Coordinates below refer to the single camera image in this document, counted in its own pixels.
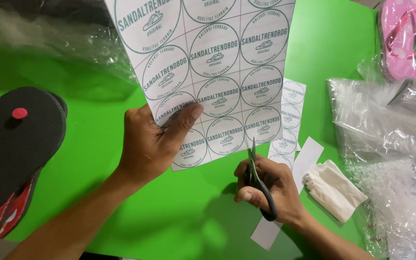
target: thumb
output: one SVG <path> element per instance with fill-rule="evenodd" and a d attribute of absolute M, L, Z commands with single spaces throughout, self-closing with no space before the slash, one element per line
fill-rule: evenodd
<path fill-rule="evenodd" d="M 238 197 L 251 205 L 258 207 L 262 210 L 269 211 L 269 204 L 267 203 L 264 194 L 251 186 L 245 186 L 237 193 Z"/>
<path fill-rule="evenodd" d="M 182 143 L 188 131 L 193 127 L 202 113 L 203 106 L 198 103 L 190 104 L 182 109 L 177 119 L 163 135 L 165 142 Z"/>

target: green surface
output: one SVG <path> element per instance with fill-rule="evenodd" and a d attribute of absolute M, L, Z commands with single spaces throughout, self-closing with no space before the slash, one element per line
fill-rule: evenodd
<path fill-rule="evenodd" d="M 325 86 L 330 77 L 359 78 L 357 64 L 376 50 L 374 10 L 347 0 L 297 0 L 284 76 L 307 85 L 299 143 L 308 136 L 325 147 L 319 162 L 341 165 Z M 21 241 L 38 226 L 100 184 L 118 164 L 123 114 L 145 99 L 139 86 L 81 64 L 0 50 L 0 95 L 37 86 L 68 103 L 67 133 L 43 169 L 32 204 L 8 236 Z M 268 144 L 257 152 L 267 155 Z M 233 176 L 246 151 L 179 172 L 168 170 L 129 198 L 107 221 L 88 251 L 142 260 L 315 258 L 311 247 L 284 227 L 267 252 L 250 239 L 261 218 L 235 204 Z M 362 246 L 354 221 L 339 223 L 307 192 L 306 209 L 323 225 Z"/>

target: folded tissue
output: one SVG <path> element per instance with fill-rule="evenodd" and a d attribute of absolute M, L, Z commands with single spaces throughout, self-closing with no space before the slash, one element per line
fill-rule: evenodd
<path fill-rule="evenodd" d="M 367 199 L 331 160 L 314 165 L 304 178 L 309 194 L 343 223 Z"/>

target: hand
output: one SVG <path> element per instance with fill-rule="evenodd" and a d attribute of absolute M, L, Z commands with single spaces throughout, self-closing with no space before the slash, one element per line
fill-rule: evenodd
<path fill-rule="evenodd" d="M 124 175 L 139 188 L 164 173 L 182 141 L 203 112 L 201 104 L 185 107 L 165 132 L 155 124 L 148 104 L 124 115 L 123 152 L 114 174 Z"/>
<path fill-rule="evenodd" d="M 264 194 L 256 188 L 245 186 L 243 173 L 249 163 L 249 160 L 245 159 L 235 169 L 234 175 L 239 179 L 234 200 L 237 203 L 245 200 L 270 213 Z M 300 226 L 307 211 L 299 199 L 299 193 L 288 166 L 256 155 L 255 167 L 259 179 L 269 188 L 274 199 L 278 213 L 277 221 L 293 228 Z"/>

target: green circle outline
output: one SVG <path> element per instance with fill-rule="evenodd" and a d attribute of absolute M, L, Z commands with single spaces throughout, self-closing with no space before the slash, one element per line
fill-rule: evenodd
<path fill-rule="evenodd" d="M 280 105 L 280 110 L 282 110 L 282 106 L 283 106 L 283 105 L 287 105 L 287 104 L 289 104 L 289 105 L 293 106 L 294 108 L 296 108 L 296 110 L 298 111 L 299 117 L 302 117 L 301 113 L 299 112 L 299 109 L 298 109 L 295 105 L 290 104 L 290 103 L 285 103 L 285 104 Z M 295 126 L 295 127 L 292 127 L 292 128 L 286 128 L 286 127 L 283 127 L 283 128 L 284 128 L 284 129 L 288 129 L 288 130 L 290 130 L 290 129 L 295 129 L 295 128 L 297 128 L 297 127 L 298 127 L 298 126 Z"/>
<path fill-rule="evenodd" d="M 282 0 L 279 0 L 277 3 L 275 3 L 275 4 L 271 5 L 271 6 L 268 6 L 268 7 L 259 7 L 259 6 L 256 6 L 254 3 L 252 3 L 252 2 L 251 2 L 251 0 L 248 0 L 248 2 L 250 2 L 250 4 L 251 4 L 252 6 L 254 6 L 254 7 L 256 7 L 256 8 L 259 8 L 259 9 L 268 9 L 268 8 L 273 8 L 273 7 L 275 7 L 275 6 L 276 6 L 276 5 L 278 5 L 280 2 L 282 2 Z"/>
<path fill-rule="evenodd" d="M 131 49 L 131 47 L 130 46 L 128 46 L 128 44 L 126 43 L 126 41 L 124 40 L 124 38 L 123 38 L 123 36 L 121 35 L 121 32 L 120 32 L 120 29 L 118 28 L 118 19 L 117 19 L 117 0 L 115 0 L 115 3 L 114 3 L 114 6 L 113 6 L 113 11 L 115 12 L 114 13 L 114 16 L 115 16 L 115 27 L 117 28 L 117 32 L 118 32 L 118 35 L 120 36 L 120 39 L 122 40 L 122 42 L 123 42 L 123 44 L 128 48 L 128 49 L 130 49 L 132 52 L 135 52 L 135 53 L 138 53 L 138 54 L 147 54 L 147 53 L 152 53 L 152 52 L 154 52 L 154 51 L 156 51 L 156 50 L 158 50 L 159 48 L 156 48 L 155 50 L 151 50 L 151 51 L 147 51 L 147 52 L 138 52 L 138 51 L 135 51 L 135 50 L 133 50 L 133 49 Z M 164 46 L 165 45 L 165 43 L 167 43 L 168 42 L 168 40 L 169 39 L 171 39 L 171 36 L 173 36 L 173 33 L 176 31 L 176 27 L 177 27 L 177 25 L 179 24 L 179 19 L 181 18 L 181 11 L 182 11 L 182 0 L 180 0 L 180 3 L 179 3 L 179 15 L 177 16 L 177 21 L 176 21 L 176 26 L 173 28 L 173 32 L 171 33 L 171 35 L 170 36 L 168 36 L 168 38 L 166 39 L 166 41 L 164 42 L 164 43 L 162 43 L 161 44 L 161 46 Z"/>
<path fill-rule="evenodd" d="M 228 24 L 225 24 L 225 23 L 212 23 L 212 24 L 209 24 L 209 25 L 207 25 L 207 26 L 205 26 L 205 27 L 203 27 L 203 29 L 201 29 L 200 30 L 200 32 L 201 31 L 203 31 L 203 30 L 205 30 L 206 28 L 208 28 L 208 27 L 210 27 L 210 26 L 214 26 L 214 25 L 216 25 L 216 24 L 223 24 L 223 25 L 227 25 L 228 27 L 231 27 L 231 29 L 234 31 L 234 33 L 235 33 L 235 36 L 237 36 L 237 41 L 238 41 L 238 43 L 239 43 L 239 51 L 237 52 L 237 57 L 235 58 L 235 61 L 232 63 L 232 65 L 231 66 L 233 66 L 234 64 L 235 64 L 235 62 L 237 62 L 237 60 L 238 60 L 238 58 L 239 58 L 239 52 L 240 52 L 240 39 L 239 39 L 239 35 L 237 34 L 237 32 L 235 31 L 235 29 L 232 27 L 232 26 L 230 26 L 230 25 L 228 25 Z M 195 43 L 195 40 L 197 40 L 197 37 L 198 37 L 198 35 L 200 34 L 200 32 L 199 33 L 197 33 L 197 36 L 195 36 L 195 39 L 194 39 L 194 42 L 192 43 L 192 45 L 190 46 L 190 51 L 188 52 L 188 55 L 190 56 L 191 54 L 192 54 L 192 48 L 193 48 L 193 46 L 194 46 L 194 43 Z M 195 69 L 194 69 L 194 67 L 192 66 L 192 61 L 190 61 L 190 67 L 194 70 L 194 72 L 195 73 L 197 73 L 198 75 L 200 75 L 200 76 L 202 76 L 202 77 L 204 77 L 204 78 L 213 78 L 213 77 L 206 77 L 206 76 L 203 76 L 203 75 L 201 75 L 201 74 L 199 74 Z M 224 75 L 226 72 L 228 72 L 229 70 L 231 70 L 231 68 L 229 68 L 227 71 L 225 71 L 223 74 L 220 74 L 220 75 L 217 75 L 217 76 L 215 76 L 215 77 L 219 77 L 219 76 L 222 76 L 222 75 Z"/>
<path fill-rule="evenodd" d="M 218 119 L 215 119 L 215 120 L 213 121 L 213 123 L 214 123 L 215 121 L 218 121 L 218 120 L 223 119 L 223 118 L 225 118 L 225 117 L 220 117 L 220 118 L 218 118 Z M 242 128 L 243 128 L 243 133 L 244 133 L 244 134 L 243 134 L 243 140 L 245 140 L 246 131 L 245 131 L 245 127 L 243 126 L 242 122 L 240 122 L 240 120 L 236 119 L 235 117 L 230 117 L 230 118 L 233 118 L 233 119 L 237 120 L 237 121 L 240 123 L 240 125 L 241 125 L 241 126 L 242 126 Z M 209 131 L 209 128 L 211 127 L 211 125 L 212 125 L 213 123 L 209 124 L 209 127 L 208 127 L 208 129 L 207 129 L 207 134 L 206 134 L 207 136 L 208 136 L 208 131 Z M 207 139 L 207 145 L 208 145 L 209 149 L 210 149 L 213 153 L 215 153 L 215 154 L 217 154 L 217 155 L 220 155 L 220 156 L 228 156 L 228 155 L 231 155 L 231 154 L 233 154 L 234 152 L 236 152 L 238 149 L 240 149 L 240 147 L 242 147 L 242 145 L 240 145 L 237 149 L 235 149 L 235 151 L 232 151 L 232 152 L 231 152 L 231 153 L 229 153 L 229 154 L 222 155 L 222 154 L 218 154 L 217 152 L 213 151 L 213 149 L 211 149 L 211 146 L 209 145 L 208 139 Z"/>
<path fill-rule="evenodd" d="M 168 95 L 168 96 L 167 96 L 167 97 L 165 97 L 164 99 L 162 99 L 162 101 L 160 102 L 160 104 L 161 104 L 161 103 L 163 103 L 165 100 L 169 99 L 171 95 L 176 94 L 176 93 L 186 93 L 186 94 L 189 94 L 189 95 L 190 95 L 190 96 L 194 99 L 195 103 L 197 102 L 197 100 L 195 100 L 195 97 L 193 97 L 193 96 L 192 96 L 189 92 L 186 92 L 186 91 L 177 91 L 177 92 L 174 92 L 174 93 L 172 93 L 172 94 Z M 158 105 L 156 115 L 158 115 L 158 110 L 159 110 L 159 109 L 160 109 L 160 105 Z"/>
<path fill-rule="evenodd" d="M 263 108 L 263 107 L 270 107 L 270 108 L 272 108 L 272 109 L 274 109 L 275 111 L 277 111 L 277 109 L 275 109 L 275 108 L 273 108 L 273 107 L 271 107 L 271 106 L 262 106 L 262 107 L 258 107 L 257 109 L 255 109 L 255 110 L 253 110 L 253 112 L 254 111 L 256 111 L 256 110 L 258 110 L 258 109 L 261 109 L 261 108 Z M 251 112 L 247 117 L 246 117 L 246 120 L 245 120 L 245 125 L 247 125 L 246 124 L 246 122 L 248 121 L 248 118 L 251 116 L 251 114 L 253 113 L 253 112 Z M 282 120 L 281 120 L 281 117 L 280 117 L 280 127 L 279 127 L 279 131 L 280 131 L 280 129 L 282 129 Z M 277 133 L 274 135 L 274 137 L 272 138 L 272 140 L 279 134 L 279 131 L 277 131 Z M 245 129 L 245 135 L 246 135 L 246 137 L 248 138 L 248 139 L 250 139 L 250 141 L 253 141 L 249 136 L 248 136 L 248 132 L 246 131 L 246 129 Z"/>
<path fill-rule="evenodd" d="M 274 157 L 274 156 L 281 156 L 281 157 L 285 158 L 290 163 L 290 171 L 293 170 L 293 166 L 291 165 L 292 162 L 290 162 L 290 160 L 286 156 L 281 155 L 281 154 L 275 154 L 275 155 L 271 155 L 268 159 L 272 160 L 271 158 Z"/>
<path fill-rule="evenodd" d="M 221 20 L 224 16 L 226 16 L 231 10 L 232 10 L 232 8 L 234 7 L 234 4 L 235 4 L 235 2 L 237 2 L 237 0 L 234 0 L 234 3 L 232 3 L 232 6 L 229 8 L 229 10 L 228 10 L 228 12 L 227 13 L 225 13 L 223 16 L 221 16 L 221 17 L 219 17 L 219 19 L 217 19 L 217 20 L 215 20 L 215 21 L 211 21 L 211 22 L 199 22 L 199 21 L 197 21 L 197 20 L 195 20 L 195 19 L 193 19 L 193 17 L 189 14 L 189 12 L 188 12 L 188 10 L 187 10 L 187 7 L 185 7 L 185 1 L 186 0 L 182 0 L 182 6 L 184 7 L 184 10 L 185 10 L 185 12 L 186 12 L 186 14 L 190 17 L 190 19 L 192 19 L 194 22 L 197 22 L 197 23 L 199 23 L 199 24 L 211 24 L 211 23 L 216 23 L 217 21 L 219 21 L 219 20 Z"/>
<path fill-rule="evenodd" d="M 179 167 L 181 167 L 181 168 L 184 168 L 184 169 L 189 169 L 189 168 L 193 168 L 193 167 L 195 167 L 195 166 L 198 166 L 200 163 L 202 163 L 204 160 L 205 160 L 205 158 L 206 158 L 206 156 L 207 156 L 207 152 L 208 152 L 208 141 L 207 141 L 207 139 L 206 139 L 206 137 L 202 134 L 202 133 L 200 133 L 200 131 L 199 130 L 196 130 L 196 129 L 193 129 L 193 128 L 191 128 L 190 130 L 193 130 L 193 131 L 197 131 L 202 137 L 203 137 L 203 139 L 205 139 L 205 144 L 206 144 L 206 147 L 205 147 L 205 155 L 203 156 L 203 159 L 199 162 L 199 163 L 197 163 L 197 164 L 195 164 L 194 166 L 192 166 L 192 167 L 184 167 L 184 166 L 180 166 L 179 164 L 177 164 L 177 163 L 175 163 L 174 161 L 173 161 L 173 163 L 175 164 L 175 165 L 177 165 L 177 166 L 179 166 Z"/>
<path fill-rule="evenodd" d="M 286 129 L 285 128 L 285 130 L 287 130 L 287 131 L 289 131 L 290 133 L 292 133 L 292 135 L 293 135 L 293 137 L 295 138 L 295 142 L 296 143 L 298 143 L 298 139 L 296 138 L 296 136 L 294 135 L 294 133 L 292 132 L 292 131 L 290 131 L 290 130 L 288 130 L 288 129 Z M 290 153 L 288 153 L 288 154 L 282 154 L 281 152 L 279 152 L 279 150 L 277 150 L 276 148 L 275 148 L 275 146 L 274 146 L 274 144 L 273 144 L 273 142 L 271 143 L 272 144 L 272 148 L 274 148 L 274 150 L 278 153 L 278 154 L 281 154 L 281 155 L 285 155 L 285 156 L 287 156 L 287 155 L 289 155 L 289 154 L 292 154 L 293 153 L 293 151 L 292 152 L 290 152 Z"/>
<path fill-rule="evenodd" d="M 183 83 L 184 83 L 184 81 L 187 79 L 187 76 L 188 76 L 188 74 L 189 74 L 189 70 L 190 70 L 190 61 L 189 61 L 189 57 L 187 56 L 187 53 L 181 48 L 181 47 L 179 47 L 179 46 L 176 46 L 176 45 L 173 45 L 173 44 L 169 44 L 169 45 L 163 45 L 163 46 L 161 46 L 161 47 L 159 47 L 151 56 L 150 56 L 150 58 L 149 58 L 149 61 L 152 59 L 152 57 L 160 50 L 160 49 L 163 49 L 163 48 L 165 48 L 165 47 L 169 47 L 169 46 L 174 46 L 174 47 L 178 47 L 180 50 L 182 50 L 182 52 L 184 53 L 184 55 L 185 55 L 185 57 L 187 58 L 187 66 L 188 66 L 188 68 L 187 68 L 187 73 L 186 73 L 186 75 L 185 75 L 185 78 L 184 78 L 184 80 L 182 81 Z M 142 84 L 144 84 L 144 75 L 145 75 L 145 73 L 146 73 L 146 69 L 147 69 L 147 65 L 149 64 L 149 62 L 147 62 L 147 64 L 146 64 L 146 66 L 144 67 L 144 73 L 142 73 Z M 173 90 L 171 93 L 169 93 L 168 95 L 166 95 L 166 96 L 164 96 L 164 97 L 160 97 L 160 98 L 156 98 L 156 99 L 152 99 L 152 98 L 149 98 L 147 95 L 146 95 L 146 92 L 144 91 L 144 86 L 142 86 L 141 88 L 142 88 L 142 92 L 144 92 L 144 96 L 147 98 L 147 99 L 149 99 L 149 100 L 159 100 L 159 99 L 162 99 L 162 98 L 165 98 L 165 97 L 167 97 L 167 96 L 169 96 L 169 95 L 171 95 L 171 94 L 173 94 L 174 92 L 176 92 L 181 86 L 178 86 L 175 90 Z"/>
<path fill-rule="evenodd" d="M 301 89 L 303 90 L 303 94 L 304 95 L 306 94 L 306 93 L 304 93 L 304 88 L 303 88 L 303 86 L 301 86 L 301 84 L 299 84 L 299 83 L 297 83 L 296 81 L 293 81 L 293 80 L 289 80 L 287 82 L 295 82 L 296 84 L 298 84 L 301 87 Z"/>
<path fill-rule="evenodd" d="M 237 99 L 237 103 L 235 104 L 235 106 L 234 106 L 234 108 L 232 109 L 232 110 L 230 110 L 227 114 L 225 114 L 225 115 L 223 115 L 223 116 L 220 116 L 220 117 L 225 117 L 225 116 L 227 116 L 227 115 L 229 115 L 232 111 L 234 111 L 234 109 L 237 107 L 237 105 L 239 104 L 239 101 L 240 101 L 240 96 L 242 95 L 242 90 L 240 89 L 240 87 L 239 87 L 239 84 L 234 80 L 234 79 L 232 79 L 232 78 L 229 78 L 229 77 L 226 77 L 226 76 L 218 76 L 218 77 L 216 77 L 216 78 L 212 78 L 211 80 L 215 80 L 215 79 L 218 79 L 218 78 L 228 78 L 228 79 L 230 79 L 230 80 L 233 80 L 234 81 L 234 83 L 237 85 L 237 88 L 239 88 L 239 98 Z M 201 86 L 201 88 L 200 88 L 200 90 L 198 91 L 198 94 L 197 94 L 197 99 L 195 100 L 195 101 L 198 101 L 198 96 L 200 95 L 200 91 L 202 91 L 202 89 L 203 89 L 203 87 L 206 85 L 206 84 L 208 84 L 208 82 L 210 82 L 211 80 L 208 80 L 203 86 Z M 214 117 L 214 116 L 210 116 L 210 115 L 208 115 L 208 114 L 206 114 L 205 113 L 205 111 L 203 112 L 205 115 L 207 115 L 207 116 L 209 116 L 209 117 L 213 117 L 213 118 L 219 118 L 219 117 Z"/>
<path fill-rule="evenodd" d="M 278 69 L 276 66 L 274 66 L 274 65 L 269 65 L 269 64 L 265 64 L 265 65 L 259 65 L 258 67 L 256 67 L 256 68 L 253 68 L 247 75 L 246 75 L 246 77 L 245 77 L 245 79 L 243 79 L 243 81 L 242 81 L 242 86 L 243 86 L 243 83 L 245 83 L 245 80 L 246 80 L 246 78 L 248 78 L 248 76 L 250 75 L 250 73 L 253 71 L 253 70 L 255 70 L 255 69 L 258 69 L 258 68 L 261 68 L 261 67 L 265 67 L 265 66 L 270 66 L 270 67 L 274 67 L 275 69 L 277 69 L 278 71 L 279 71 L 279 73 L 280 73 L 280 80 L 282 81 L 281 82 L 281 84 L 280 84 L 280 89 L 279 89 L 279 92 L 277 92 L 277 94 L 275 95 L 275 97 L 271 100 L 271 101 L 269 101 L 268 103 L 265 103 L 265 104 L 263 104 L 263 105 L 251 105 L 250 103 L 248 103 L 248 102 L 246 102 L 245 101 L 245 99 L 243 98 L 243 95 L 242 95 L 242 87 L 240 87 L 240 95 L 242 96 L 242 100 L 243 100 L 243 102 L 245 102 L 247 105 L 249 105 L 249 106 L 252 106 L 252 107 L 262 107 L 262 106 L 265 106 L 265 105 L 268 105 L 270 102 L 272 102 L 278 95 L 279 95 L 279 93 L 280 93 L 280 91 L 281 91 L 281 89 L 282 89 L 282 86 L 283 86 L 283 75 L 282 75 L 282 73 L 280 72 L 280 69 Z"/>
<path fill-rule="evenodd" d="M 280 10 L 278 10 L 278 9 L 264 9 L 262 12 L 260 12 L 260 13 L 259 13 L 259 14 L 257 14 L 257 15 L 255 15 L 255 17 L 256 17 L 256 16 L 258 16 L 258 15 L 260 15 L 260 14 L 262 14 L 263 12 L 266 12 L 266 11 L 271 11 L 271 10 L 275 10 L 275 11 L 281 12 L 281 13 L 283 14 L 283 16 L 284 16 L 284 17 L 285 17 L 285 19 L 286 19 L 286 25 L 287 25 L 287 28 L 288 28 L 288 32 L 287 32 L 288 36 L 286 37 L 286 41 L 285 41 L 285 43 L 283 44 L 282 49 L 279 51 L 279 54 L 280 54 L 280 53 L 283 51 L 283 48 L 285 48 L 285 45 L 286 45 L 286 43 L 288 42 L 288 38 L 289 38 L 289 35 L 290 35 L 290 22 L 288 21 L 288 18 L 286 17 L 286 15 L 285 15 L 282 11 L 280 11 Z M 241 41 L 242 41 L 242 39 L 243 39 L 243 35 L 245 34 L 246 29 L 248 28 L 248 26 L 250 25 L 251 21 L 252 21 L 252 20 L 254 20 L 254 18 L 255 18 L 255 17 L 253 17 L 253 18 L 252 18 L 252 19 L 251 19 L 251 20 L 247 23 L 247 25 L 245 26 L 245 30 L 243 30 L 242 37 L 240 38 L 240 42 L 241 42 Z M 249 64 L 254 65 L 254 66 L 261 66 L 261 65 L 268 64 L 268 63 L 272 62 L 273 60 L 275 60 L 275 58 L 277 58 L 277 57 L 278 57 L 278 55 L 277 55 L 277 56 L 275 56 L 275 57 L 274 57 L 274 59 L 272 59 L 272 60 L 270 60 L 270 61 L 268 61 L 268 62 L 266 62 L 266 63 L 263 63 L 263 64 L 253 64 L 253 63 L 251 63 L 251 62 L 247 61 L 247 60 L 246 60 L 246 58 L 245 58 L 245 56 L 243 56 L 242 44 L 240 44 L 240 53 L 242 54 L 242 57 L 243 57 L 243 59 L 244 59 L 246 62 L 248 62 Z"/>

